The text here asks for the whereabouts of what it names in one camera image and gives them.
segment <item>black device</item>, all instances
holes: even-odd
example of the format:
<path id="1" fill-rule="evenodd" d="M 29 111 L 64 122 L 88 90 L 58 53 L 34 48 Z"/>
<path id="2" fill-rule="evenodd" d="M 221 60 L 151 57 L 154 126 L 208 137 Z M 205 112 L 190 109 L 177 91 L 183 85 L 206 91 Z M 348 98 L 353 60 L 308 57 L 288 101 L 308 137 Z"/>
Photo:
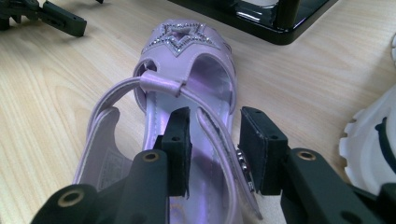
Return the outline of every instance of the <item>black device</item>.
<path id="1" fill-rule="evenodd" d="M 276 45 L 292 43 L 337 2 L 279 0 L 271 6 L 259 6 L 241 0 L 169 1 Z"/>
<path id="2" fill-rule="evenodd" d="M 290 149 L 288 138 L 260 110 L 243 107 L 237 155 L 261 195 L 281 195 L 287 223 L 394 223 L 396 183 L 378 196 L 349 186 L 317 152 Z M 188 194 L 189 110 L 171 114 L 152 150 L 134 157 L 127 177 L 97 192 L 72 185 L 52 195 L 36 223 L 169 223 L 169 197 Z"/>
<path id="3" fill-rule="evenodd" d="M 72 36 L 83 36 L 87 22 L 61 7 L 46 1 L 40 7 L 37 0 L 0 0 L 0 31 L 9 29 L 9 19 L 21 23 L 25 16 L 31 21 L 44 23 Z"/>

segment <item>sandal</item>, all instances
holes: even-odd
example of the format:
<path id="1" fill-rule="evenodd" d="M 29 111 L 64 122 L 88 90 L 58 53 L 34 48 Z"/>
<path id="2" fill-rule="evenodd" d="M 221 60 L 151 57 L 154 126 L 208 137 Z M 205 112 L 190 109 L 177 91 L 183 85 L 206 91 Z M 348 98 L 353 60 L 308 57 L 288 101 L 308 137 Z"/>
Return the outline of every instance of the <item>sandal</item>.
<path id="1" fill-rule="evenodd" d="M 128 175 L 132 162 L 116 147 L 120 112 L 113 105 L 131 90 L 146 113 L 143 150 L 154 147 L 173 111 L 188 106 L 196 115 L 190 123 L 190 197 L 170 198 L 170 223 L 243 223 L 241 206 L 262 218 L 230 136 L 236 105 L 231 48 L 197 21 L 169 20 L 155 28 L 134 76 L 99 100 L 74 184 L 101 190 Z"/>

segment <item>lavender sandal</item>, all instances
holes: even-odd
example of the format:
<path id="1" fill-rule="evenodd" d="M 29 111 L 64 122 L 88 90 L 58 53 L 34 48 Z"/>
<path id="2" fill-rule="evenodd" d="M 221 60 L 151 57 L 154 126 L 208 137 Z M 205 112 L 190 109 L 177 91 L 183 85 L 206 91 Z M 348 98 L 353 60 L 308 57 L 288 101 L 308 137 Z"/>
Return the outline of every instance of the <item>lavender sandal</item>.
<path id="1" fill-rule="evenodd" d="M 236 102 L 231 48 L 197 21 L 169 20 L 155 28 L 134 77 L 95 106 L 75 184 L 101 190 L 128 174 L 131 161 L 114 140 L 120 112 L 113 105 L 131 90 L 146 112 L 144 150 L 153 148 L 172 111 L 191 109 L 190 198 L 170 199 L 171 223 L 243 223 L 241 207 L 261 217 L 229 134 Z"/>

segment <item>sandal strap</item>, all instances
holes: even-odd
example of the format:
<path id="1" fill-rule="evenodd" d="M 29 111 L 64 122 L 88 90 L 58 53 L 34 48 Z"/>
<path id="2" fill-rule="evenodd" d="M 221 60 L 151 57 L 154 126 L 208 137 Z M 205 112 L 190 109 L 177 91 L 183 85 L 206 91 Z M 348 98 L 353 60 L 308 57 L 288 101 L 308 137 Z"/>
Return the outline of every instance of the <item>sandal strap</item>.
<path id="1" fill-rule="evenodd" d="M 115 125 L 119 119 L 120 112 L 116 107 L 113 107 L 113 105 L 122 96 L 139 87 L 139 85 L 140 77 L 128 78 L 107 91 L 94 107 L 88 125 L 87 144 L 84 149 L 82 160 L 78 165 L 78 172 L 76 173 L 73 181 L 74 184 L 81 183 L 80 179 L 83 175 L 92 174 L 92 169 L 85 169 L 87 166 L 90 166 L 87 164 L 87 160 L 90 153 L 92 153 L 91 149 L 95 148 L 95 152 L 97 152 L 97 148 L 102 147 L 104 148 L 102 151 L 106 153 L 106 150 L 110 147 L 111 151 L 114 152 L 115 155 L 122 156 L 114 141 Z M 179 94 L 193 100 L 200 106 L 197 111 L 197 118 L 219 155 L 220 165 L 230 192 L 229 211 L 227 213 L 226 223 L 233 223 L 232 220 L 235 220 L 235 214 L 238 214 L 238 191 L 243 200 L 242 202 L 248 206 L 248 210 L 254 213 L 257 218 L 262 219 L 259 206 L 257 205 L 254 196 L 248 190 L 248 184 L 246 183 L 242 171 L 237 163 L 233 141 L 230 134 L 227 132 L 227 128 L 218 118 L 216 113 L 214 113 L 211 108 L 192 91 L 183 86 L 180 87 Z M 106 139 L 106 142 L 108 141 L 109 144 L 98 144 L 98 142 L 105 142 L 100 141 L 100 139 Z M 128 170 L 125 167 L 130 166 L 130 164 L 131 161 L 124 158 L 124 161 L 122 161 L 122 167 L 124 167 L 123 170 Z M 123 178 L 125 175 L 127 174 L 118 175 L 118 177 Z M 103 189 L 106 187 L 101 186 L 100 183 L 90 184 L 93 184 L 97 189 Z"/>
<path id="2" fill-rule="evenodd" d="M 245 180 L 242 169 L 239 166 L 238 159 L 236 158 L 236 150 L 233 145 L 233 140 L 224 123 L 216 113 L 212 111 L 210 106 L 205 104 L 205 102 L 193 92 L 187 89 L 182 89 L 181 94 L 199 105 L 197 110 L 198 122 L 219 156 L 221 169 L 223 170 L 227 182 L 230 195 L 229 213 L 231 212 L 236 214 L 238 199 L 235 188 L 238 188 L 240 198 L 242 199 L 243 204 L 247 206 L 248 211 L 253 213 L 256 218 L 262 219 L 259 205 L 257 204 L 253 193 L 249 190 L 248 183 Z M 229 215 L 227 215 L 227 217 L 232 218 L 229 220 L 234 220 L 234 217 L 230 217 L 231 215 Z"/>

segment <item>white plastic part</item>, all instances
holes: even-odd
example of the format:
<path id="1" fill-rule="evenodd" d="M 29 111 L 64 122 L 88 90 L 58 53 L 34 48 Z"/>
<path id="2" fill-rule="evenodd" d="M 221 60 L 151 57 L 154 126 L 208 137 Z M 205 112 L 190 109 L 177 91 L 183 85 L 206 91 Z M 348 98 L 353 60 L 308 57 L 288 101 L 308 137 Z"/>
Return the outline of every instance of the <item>white plastic part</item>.
<path id="1" fill-rule="evenodd" d="M 384 158 L 379 145 L 377 124 L 386 121 L 386 134 L 393 155 L 396 155 L 396 85 L 368 108 L 354 117 L 340 140 L 340 154 L 347 160 L 346 174 L 351 183 L 373 194 L 388 182 L 396 182 L 396 174 Z"/>

